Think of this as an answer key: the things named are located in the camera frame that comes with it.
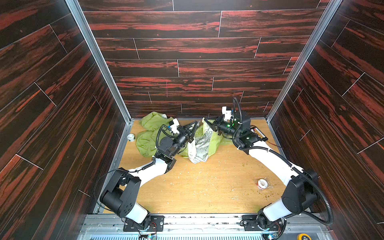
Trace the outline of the green zip-up jacket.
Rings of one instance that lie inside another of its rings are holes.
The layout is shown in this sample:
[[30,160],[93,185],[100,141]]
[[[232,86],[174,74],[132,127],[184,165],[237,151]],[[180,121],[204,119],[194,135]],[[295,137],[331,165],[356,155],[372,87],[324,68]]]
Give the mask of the green zip-up jacket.
[[[156,137],[161,125],[169,125],[173,118],[167,118],[167,115],[151,112],[140,120],[140,125],[146,129],[144,132],[137,134],[136,146],[140,154],[144,157],[152,157],[156,153]],[[218,135],[207,123],[202,122],[195,133],[195,141],[188,143],[186,148],[182,148],[180,156],[189,158],[189,160],[197,164],[206,162],[210,156],[216,153],[219,146],[231,145],[232,141]]]

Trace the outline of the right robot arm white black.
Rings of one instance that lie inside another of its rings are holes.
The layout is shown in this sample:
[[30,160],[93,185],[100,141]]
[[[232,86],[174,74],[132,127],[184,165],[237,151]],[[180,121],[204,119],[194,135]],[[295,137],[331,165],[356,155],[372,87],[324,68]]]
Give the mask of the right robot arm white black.
[[[306,171],[270,148],[266,143],[267,136],[251,124],[251,119],[246,113],[225,111],[220,117],[204,121],[219,135],[231,136],[238,150],[258,160],[285,185],[286,188],[278,200],[259,210],[256,221],[261,230],[268,231],[279,221],[285,222],[286,219],[299,214],[305,214],[326,226],[333,224],[331,205],[318,186],[319,175],[314,171]],[[316,201],[322,201],[325,205],[327,219],[323,220],[307,212],[307,208]]]

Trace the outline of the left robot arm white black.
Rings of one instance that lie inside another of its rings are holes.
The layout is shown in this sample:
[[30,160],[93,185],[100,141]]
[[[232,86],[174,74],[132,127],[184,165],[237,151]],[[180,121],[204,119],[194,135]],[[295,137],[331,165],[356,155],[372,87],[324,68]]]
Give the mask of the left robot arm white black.
[[169,172],[175,165],[175,156],[194,141],[200,122],[181,126],[177,119],[161,125],[156,136],[156,153],[152,161],[140,168],[113,170],[113,175],[100,195],[100,202],[119,218],[133,221],[145,230],[151,222],[151,213],[137,203],[140,187]]

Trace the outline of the black battery pack with label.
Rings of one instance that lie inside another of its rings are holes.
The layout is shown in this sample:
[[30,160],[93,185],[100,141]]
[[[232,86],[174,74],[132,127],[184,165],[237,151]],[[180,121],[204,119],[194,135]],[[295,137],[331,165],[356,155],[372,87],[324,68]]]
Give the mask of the black battery pack with label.
[[261,141],[268,141],[268,138],[266,137],[266,135],[264,135],[257,127],[254,127],[253,128],[254,130],[254,133],[258,136],[258,138],[261,140]]

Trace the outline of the yellow round tape measure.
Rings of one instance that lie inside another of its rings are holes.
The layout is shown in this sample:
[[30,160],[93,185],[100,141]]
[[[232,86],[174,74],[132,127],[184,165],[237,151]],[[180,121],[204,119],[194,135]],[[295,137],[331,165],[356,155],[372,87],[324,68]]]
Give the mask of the yellow round tape measure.
[[308,234],[298,234],[297,240],[312,240],[312,238]]

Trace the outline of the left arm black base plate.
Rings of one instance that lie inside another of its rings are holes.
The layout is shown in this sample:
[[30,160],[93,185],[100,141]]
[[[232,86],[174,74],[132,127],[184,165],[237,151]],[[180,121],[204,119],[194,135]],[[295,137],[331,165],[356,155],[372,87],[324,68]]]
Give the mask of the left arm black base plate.
[[149,215],[141,223],[126,218],[123,232],[162,232],[164,229],[165,216]]

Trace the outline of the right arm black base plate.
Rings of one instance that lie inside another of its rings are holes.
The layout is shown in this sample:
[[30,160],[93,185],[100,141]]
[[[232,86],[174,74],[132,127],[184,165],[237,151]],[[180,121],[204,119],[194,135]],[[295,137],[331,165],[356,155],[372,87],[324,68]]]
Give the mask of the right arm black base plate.
[[245,231],[279,232],[283,229],[284,221],[279,219],[271,222],[264,216],[243,215],[242,220],[240,221],[240,226],[244,227]]

